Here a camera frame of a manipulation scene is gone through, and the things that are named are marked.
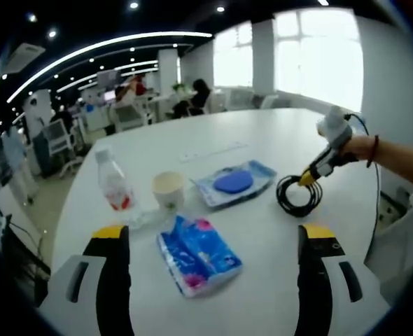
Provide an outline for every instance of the ceiling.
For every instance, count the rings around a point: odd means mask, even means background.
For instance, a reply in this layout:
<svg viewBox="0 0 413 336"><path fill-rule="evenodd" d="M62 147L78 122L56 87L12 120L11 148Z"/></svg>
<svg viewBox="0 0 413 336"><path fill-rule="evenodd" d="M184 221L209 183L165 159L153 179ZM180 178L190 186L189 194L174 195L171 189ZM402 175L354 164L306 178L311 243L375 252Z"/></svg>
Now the ceiling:
<svg viewBox="0 0 413 336"><path fill-rule="evenodd" d="M45 48L40 56L21 72L9 74L6 80L0 79L0 98L4 101L21 84L51 62L85 46L113 39L119 36L147 32L187 31L215 34L237 23L252 20L266 20L272 13L294 8L320 6L317 0L196 0L165 1L136 0L137 9L132 10L133 0L100 1L96 4L88 0L30 0L0 3L0 55L1 64L21 44L30 43ZM389 19L370 1L328 0L331 6L352 7L356 15L365 16L389 23ZM223 6L225 11L218 13L216 8ZM33 13L37 21L30 22L28 14ZM48 38L48 32L55 29L56 36ZM57 66L35 80L11 103L20 106L28 91L41 88L54 92L75 80L95 74L100 66L112 69L130 63L156 60L160 48L172 48L177 43L180 56L209 41L204 37L166 36L125 41L91 50ZM137 67L136 70L149 66ZM68 89L64 95L71 96Z"/></svg>

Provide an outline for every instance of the bracelet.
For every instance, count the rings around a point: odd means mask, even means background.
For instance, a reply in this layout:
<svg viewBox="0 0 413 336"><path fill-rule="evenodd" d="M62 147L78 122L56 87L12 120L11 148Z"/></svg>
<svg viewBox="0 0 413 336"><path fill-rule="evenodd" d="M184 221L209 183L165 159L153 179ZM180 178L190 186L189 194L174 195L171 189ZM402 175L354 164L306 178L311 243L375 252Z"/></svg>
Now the bracelet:
<svg viewBox="0 0 413 336"><path fill-rule="evenodd" d="M378 145L379 145L379 136L375 135L374 136L374 144L373 144L373 147L372 147L372 152L370 154L370 158L367 161L367 168L370 168L370 166L373 163L373 159L375 158L376 150L377 150Z"/></svg>

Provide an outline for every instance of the plastic water bottle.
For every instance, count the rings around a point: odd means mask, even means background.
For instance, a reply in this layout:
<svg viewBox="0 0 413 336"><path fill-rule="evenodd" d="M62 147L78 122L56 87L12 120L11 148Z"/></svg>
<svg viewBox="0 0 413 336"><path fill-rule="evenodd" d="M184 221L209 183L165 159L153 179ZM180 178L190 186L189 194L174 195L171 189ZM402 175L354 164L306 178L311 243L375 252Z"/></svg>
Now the plastic water bottle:
<svg viewBox="0 0 413 336"><path fill-rule="evenodd" d="M99 188L115 210L119 221L131 228L141 226L141 210L131 185L115 161L110 148L100 148L95 153L98 164Z"/></svg>

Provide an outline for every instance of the desk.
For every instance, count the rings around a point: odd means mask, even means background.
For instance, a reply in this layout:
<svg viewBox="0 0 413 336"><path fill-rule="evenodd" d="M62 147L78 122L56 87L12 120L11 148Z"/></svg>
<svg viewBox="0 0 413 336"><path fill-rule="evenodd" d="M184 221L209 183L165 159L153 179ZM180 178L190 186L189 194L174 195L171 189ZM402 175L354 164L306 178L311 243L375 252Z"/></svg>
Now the desk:
<svg viewBox="0 0 413 336"><path fill-rule="evenodd" d="M52 271L82 254L92 232L111 223L114 212L97 185L95 149L112 146L134 186L141 206L157 208L154 175L181 172L187 179L257 159L278 172L299 174L323 150L316 131L323 116L304 109L235 111L201 115L141 127L99 140L70 189L55 238ZM239 141L245 146L218 152ZM185 153L205 153L182 162ZM337 168L320 180L321 204L307 218L289 216L277 204L275 185L259 197L207 218L242 259L242 273L217 295L187 300L169 275L155 243L155 232L130 237L130 316L136 335L294 335L298 321L298 225L328 225L346 254L363 260L375 226L376 171L364 162ZM292 202L308 197L292 190Z"/></svg>

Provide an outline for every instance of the paper cup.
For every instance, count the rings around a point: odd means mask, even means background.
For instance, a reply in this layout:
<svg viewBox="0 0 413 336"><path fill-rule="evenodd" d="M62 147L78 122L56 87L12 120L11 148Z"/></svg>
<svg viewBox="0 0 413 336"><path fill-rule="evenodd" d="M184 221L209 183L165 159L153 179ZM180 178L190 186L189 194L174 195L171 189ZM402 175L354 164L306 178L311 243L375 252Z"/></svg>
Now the paper cup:
<svg viewBox="0 0 413 336"><path fill-rule="evenodd" d="M165 171L153 178L152 191L161 209L178 211L183 206L183 176Z"/></svg>

